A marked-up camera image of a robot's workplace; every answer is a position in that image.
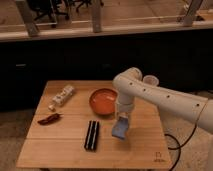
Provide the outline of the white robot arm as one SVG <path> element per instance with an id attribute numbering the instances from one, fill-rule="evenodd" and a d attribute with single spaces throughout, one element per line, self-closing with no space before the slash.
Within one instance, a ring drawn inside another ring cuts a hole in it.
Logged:
<path id="1" fill-rule="evenodd" d="M 113 79 L 118 96 L 115 102 L 117 117 L 130 118 L 134 98 L 141 98 L 176 114 L 213 134 L 213 99 L 153 86 L 141 81 L 142 73 L 132 67 Z"/>

